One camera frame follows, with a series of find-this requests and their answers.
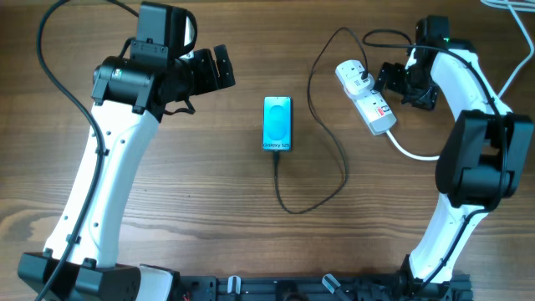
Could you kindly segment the white power strip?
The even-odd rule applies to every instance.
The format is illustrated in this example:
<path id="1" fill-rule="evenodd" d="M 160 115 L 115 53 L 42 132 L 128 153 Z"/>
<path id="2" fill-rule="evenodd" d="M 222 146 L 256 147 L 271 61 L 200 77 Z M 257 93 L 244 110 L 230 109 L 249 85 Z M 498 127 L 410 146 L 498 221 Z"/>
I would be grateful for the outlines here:
<path id="1" fill-rule="evenodd" d="M 346 60 L 337 66 L 335 73 L 344 88 L 343 77 L 346 74 L 364 75 L 364 66 L 358 60 Z M 373 135 L 391 136 L 390 129 L 397 119 L 380 92 L 372 89 L 364 96 L 351 101 Z"/>

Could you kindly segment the blue Galaxy smartphone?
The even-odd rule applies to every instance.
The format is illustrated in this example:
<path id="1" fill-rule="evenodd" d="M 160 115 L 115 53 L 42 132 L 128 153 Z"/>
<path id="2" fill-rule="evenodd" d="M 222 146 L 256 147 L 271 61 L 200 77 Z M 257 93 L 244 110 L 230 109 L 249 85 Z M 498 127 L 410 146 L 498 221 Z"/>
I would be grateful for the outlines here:
<path id="1" fill-rule="evenodd" d="M 292 98 L 265 97 L 262 117 L 262 148 L 265 151 L 290 151 L 293 138 Z"/>

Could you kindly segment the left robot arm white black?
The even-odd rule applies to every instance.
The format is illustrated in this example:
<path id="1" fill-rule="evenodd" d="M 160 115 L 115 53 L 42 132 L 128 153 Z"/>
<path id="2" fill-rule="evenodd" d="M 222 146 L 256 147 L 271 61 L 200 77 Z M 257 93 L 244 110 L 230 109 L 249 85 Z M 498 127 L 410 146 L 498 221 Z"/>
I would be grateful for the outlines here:
<path id="1" fill-rule="evenodd" d="M 137 31 L 94 71 L 90 130 L 64 211 L 43 250 L 24 253 L 18 276 L 40 300 L 187 300 L 172 269 L 117 261 L 120 227 L 142 156 L 178 104 L 235 83 L 227 48 L 196 49 L 197 23 L 184 8 L 144 2 Z"/>

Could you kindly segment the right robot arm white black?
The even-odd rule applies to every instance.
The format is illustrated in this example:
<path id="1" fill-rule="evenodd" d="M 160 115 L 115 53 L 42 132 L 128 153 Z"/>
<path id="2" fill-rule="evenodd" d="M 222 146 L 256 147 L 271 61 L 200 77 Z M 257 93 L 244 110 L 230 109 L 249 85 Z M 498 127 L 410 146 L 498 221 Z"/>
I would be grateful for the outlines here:
<path id="1" fill-rule="evenodd" d="M 471 42 L 450 36 L 449 20 L 430 15 L 402 46 L 405 65 L 384 63 L 374 84 L 403 103 L 433 110 L 442 93 L 455 124 L 436 163 L 438 203 L 419 245 L 405 258 L 405 295 L 443 285 L 470 235 L 503 198 L 516 191 L 534 124 L 496 95 Z"/>

